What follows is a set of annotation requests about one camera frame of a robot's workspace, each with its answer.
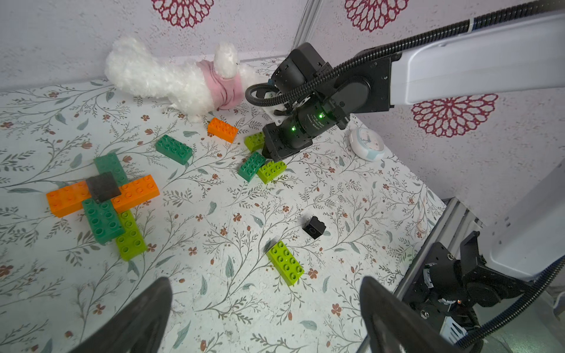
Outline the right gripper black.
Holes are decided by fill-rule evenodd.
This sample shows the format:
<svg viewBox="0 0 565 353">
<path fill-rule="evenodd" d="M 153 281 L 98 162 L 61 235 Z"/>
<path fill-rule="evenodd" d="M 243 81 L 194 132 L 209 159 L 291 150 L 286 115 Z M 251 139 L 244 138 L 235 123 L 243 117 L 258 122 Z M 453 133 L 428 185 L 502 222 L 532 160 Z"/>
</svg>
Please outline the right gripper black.
<svg viewBox="0 0 565 353">
<path fill-rule="evenodd" d="M 332 66 L 309 43 L 293 49 L 269 80 L 281 94 L 309 83 L 331 71 Z M 287 104 L 280 124 L 263 128 L 262 155 L 275 162 L 285 160 L 311 146 L 313 139 L 337 126 L 345 129 L 350 114 L 362 108 L 371 95 L 371 78 L 357 68 L 330 79 Z"/>
</svg>

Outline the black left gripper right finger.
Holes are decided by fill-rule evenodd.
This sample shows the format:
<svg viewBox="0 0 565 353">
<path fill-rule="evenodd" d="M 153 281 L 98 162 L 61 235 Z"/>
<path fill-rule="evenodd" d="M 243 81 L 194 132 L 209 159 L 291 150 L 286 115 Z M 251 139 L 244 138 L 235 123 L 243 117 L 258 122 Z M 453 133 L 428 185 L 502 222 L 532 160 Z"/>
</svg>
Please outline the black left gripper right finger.
<svg viewBox="0 0 565 353">
<path fill-rule="evenodd" d="M 360 311 L 372 352 L 460 352 L 372 277 L 360 286 Z"/>
</svg>

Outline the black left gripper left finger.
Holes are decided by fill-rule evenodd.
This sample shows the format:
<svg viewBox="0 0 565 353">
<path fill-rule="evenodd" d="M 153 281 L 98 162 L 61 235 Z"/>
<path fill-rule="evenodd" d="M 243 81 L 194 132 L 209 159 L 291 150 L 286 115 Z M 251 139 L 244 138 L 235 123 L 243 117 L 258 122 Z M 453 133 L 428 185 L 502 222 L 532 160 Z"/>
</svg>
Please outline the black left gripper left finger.
<svg viewBox="0 0 565 353">
<path fill-rule="evenodd" d="M 73 352 L 157 352 L 172 307 L 172 287 L 160 277 Z"/>
</svg>

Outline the long lime green lego brick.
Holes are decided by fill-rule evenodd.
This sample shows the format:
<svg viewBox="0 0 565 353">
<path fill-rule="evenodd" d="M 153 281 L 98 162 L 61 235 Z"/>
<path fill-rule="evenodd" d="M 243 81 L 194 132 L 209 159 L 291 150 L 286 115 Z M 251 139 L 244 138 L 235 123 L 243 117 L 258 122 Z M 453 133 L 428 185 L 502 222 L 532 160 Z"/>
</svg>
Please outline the long lime green lego brick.
<svg viewBox="0 0 565 353">
<path fill-rule="evenodd" d="M 147 245 L 130 210 L 120 213 L 119 220 L 124 228 L 124 233 L 116 238 L 116 245 L 119 248 L 121 259 L 127 262 L 144 254 L 147 251 Z"/>
</svg>

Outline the dark green lego brick front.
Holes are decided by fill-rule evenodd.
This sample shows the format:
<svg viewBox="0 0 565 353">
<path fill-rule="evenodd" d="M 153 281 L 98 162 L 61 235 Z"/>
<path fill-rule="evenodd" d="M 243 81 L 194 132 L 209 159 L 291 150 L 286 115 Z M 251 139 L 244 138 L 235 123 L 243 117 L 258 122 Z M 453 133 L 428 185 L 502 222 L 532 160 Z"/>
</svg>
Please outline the dark green lego brick front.
<svg viewBox="0 0 565 353">
<path fill-rule="evenodd" d="M 105 245 L 124 234 L 124 228 L 110 200 L 97 203 L 93 199 L 82 202 L 85 216 L 97 243 Z"/>
</svg>

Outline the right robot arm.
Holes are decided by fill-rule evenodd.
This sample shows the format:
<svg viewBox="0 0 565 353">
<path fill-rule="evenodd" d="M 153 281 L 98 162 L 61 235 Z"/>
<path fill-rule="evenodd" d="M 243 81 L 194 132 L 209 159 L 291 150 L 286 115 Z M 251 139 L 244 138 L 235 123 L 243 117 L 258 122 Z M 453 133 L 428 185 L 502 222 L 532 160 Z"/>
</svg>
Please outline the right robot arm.
<svg viewBox="0 0 565 353">
<path fill-rule="evenodd" d="M 263 154 L 281 161 L 353 113 L 455 96 L 564 86 L 564 3 L 531 1 L 366 49 L 332 67 L 310 44 L 293 50 L 248 103 L 285 107 L 263 128 Z M 564 167 L 557 166 L 495 224 L 458 251 L 434 243 L 400 295 L 365 277 L 360 311 L 372 352 L 478 352 L 530 307 L 564 268 Z"/>
</svg>

